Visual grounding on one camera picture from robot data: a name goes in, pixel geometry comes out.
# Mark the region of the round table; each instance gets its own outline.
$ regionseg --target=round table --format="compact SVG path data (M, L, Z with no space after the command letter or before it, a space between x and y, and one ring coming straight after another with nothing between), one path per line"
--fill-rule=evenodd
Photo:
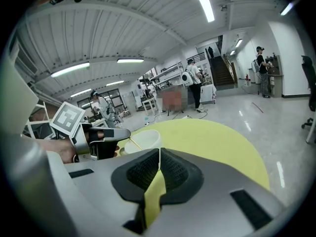
M267 190L270 189L267 170L259 153L245 137L228 126L208 120L184 118L154 123L132 135L151 129L160 133L163 147L225 163ZM124 147L126 142L120 141L119 147ZM164 193L164 180L159 171L145 193L145 201L158 201ZM153 203L146 205L149 226L159 213L159 207Z

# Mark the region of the person wearing cap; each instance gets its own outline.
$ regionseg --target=person wearing cap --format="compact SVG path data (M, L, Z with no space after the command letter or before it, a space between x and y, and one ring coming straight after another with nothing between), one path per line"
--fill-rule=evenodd
M116 128L115 123L114 123L114 121L116 120L116 117L115 117L116 113L112 104L106 101L105 98L101 96L98 92L96 92L95 90L91 92L90 97L91 99L98 101L99 109L108 127Z
M269 63L265 63L265 59L262 56L262 51L265 50L263 47L258 46L257 47L257 62L260 66L260 76L261 76L261 89L262 89L262 96L264 98L270 98L268 96L268 74L267 74L267 68L271 67Z
M193 79L193 85L190 85L190 89L193 93L193 98L195 100L196 111L201 112L203 110L202 104L200 104L199 100L201 98L201 81L202 78L201 73L198 70L198 67L194 65L194 60L188 60L188 66L186 69Z

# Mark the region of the person on staircase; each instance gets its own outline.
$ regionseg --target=person on staircase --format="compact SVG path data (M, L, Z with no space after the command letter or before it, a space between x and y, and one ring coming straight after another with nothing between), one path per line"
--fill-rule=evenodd
M270 64L269 63L265 63L265 60L262 56L262 52L263 50L265 50L264 48L258 46L257 48L257 62L258 65L260 66L260 77L261 77L261 89L262 89L262 96L264 98L270 98L270 96L268 95L268 74L267 74L267 68L270 68Z
M213 49L210 46L208 47L208 52L209 52L209 55L211 56L211 59L214 59Z
M198 67L194 65L194 60L188 60L187 71L191 75L193 79L193 85L190 85L190 90L192 91L193 98L195 100L196 111L201 112L203 110L202 104L200 104L199 100L201 98L201 81L202 78L201 73L198 70Z

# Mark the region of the black pants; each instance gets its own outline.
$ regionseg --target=black pants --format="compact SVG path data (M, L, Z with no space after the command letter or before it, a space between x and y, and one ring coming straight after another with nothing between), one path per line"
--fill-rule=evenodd
M199 107L199 99L201 98L201 85L193 84L193 85L190 85L189 87L193 93L193 97L196 102L196 109L197 109Z

